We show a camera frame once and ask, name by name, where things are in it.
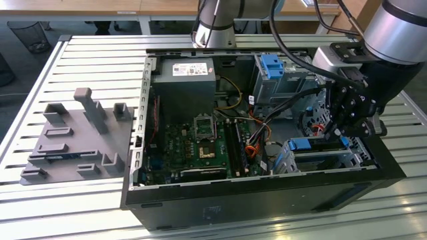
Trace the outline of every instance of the blue plastic tab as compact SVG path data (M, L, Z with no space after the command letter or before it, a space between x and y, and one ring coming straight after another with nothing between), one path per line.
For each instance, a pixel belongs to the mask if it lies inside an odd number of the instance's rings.
M305 149L313 149L313 146L310 144L309 139L306 138L300 138L300 139L293 139L289 143L289 145L292 146L292 144L294 145L296 149L293 150L305 150Z
M342 144L345 144L346 148L349 148L350 147L350 141L349 141L348 137L342 136L341 137L341 141L342 141Z
M297 149L294 141L289 142L289 148L294 151Z
M262 66L266 69L269 79L282 79L286 71L283 68L283 62L277 54L261 55Z

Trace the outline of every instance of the yellow wire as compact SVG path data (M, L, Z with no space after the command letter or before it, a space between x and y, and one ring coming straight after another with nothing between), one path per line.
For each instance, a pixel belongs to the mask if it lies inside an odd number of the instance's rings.
M242 91L241 91L241 88L238 87L238 85L227 78L227 77L225 77L225 76L221 76L223 79L226 79L227 80L227 82L230 82L230 84L235 87L235 89L239 91L239 101L237 102L237 104L235 105L233 105L233 106L221 106L221 107L215 107L214 109L217 109L217 110L227 110L227 109L234 109L235 107L238 107L239 106L239 104L241 104L241 102L242 102Z

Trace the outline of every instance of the slotted metal table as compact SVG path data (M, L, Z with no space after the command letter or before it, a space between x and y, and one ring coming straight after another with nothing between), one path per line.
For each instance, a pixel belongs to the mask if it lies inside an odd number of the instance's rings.
M290 47L349 41L338 35L283 35ZM243 48L274 48L269 35L239 35ZM38 142L49 103L74 101L93 88L105 108L125 102L138 114L146 49L191 48L183 35L74 36L54 49L0 145L0 239L422 239L427 237L427 117L405 92L386 108L384 141L408 178L340 211L149 232L119 209L123 178L22 186L21 173Z

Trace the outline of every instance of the sticker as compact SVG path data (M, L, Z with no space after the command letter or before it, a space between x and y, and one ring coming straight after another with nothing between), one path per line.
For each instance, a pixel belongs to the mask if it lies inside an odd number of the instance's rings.
M207 63L178 63L173 66L173 76L209 75Z
M46 159L63 159L62 156L47 156Z
M118 14L137 14L137 11L118 11Z
M249 96L249 104L255 104L255 97L253 95Z
M297 68L293 66L293 67L286 67L285 68L285 71L288 72L296 72L297 71Z
M265 171L267 171L267 163L261 161L259 166L262 167L262 169L265 169Z

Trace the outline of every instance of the trash can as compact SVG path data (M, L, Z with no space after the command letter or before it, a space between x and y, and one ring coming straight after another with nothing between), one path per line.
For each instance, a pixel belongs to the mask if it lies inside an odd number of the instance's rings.
M10 82L13 82L14 79L15 79L15 74L7 63L6 58L0 53L0 87L10 84Z
M9 21L7 26L33 54L43 53L51 48L46 32L38 21Z

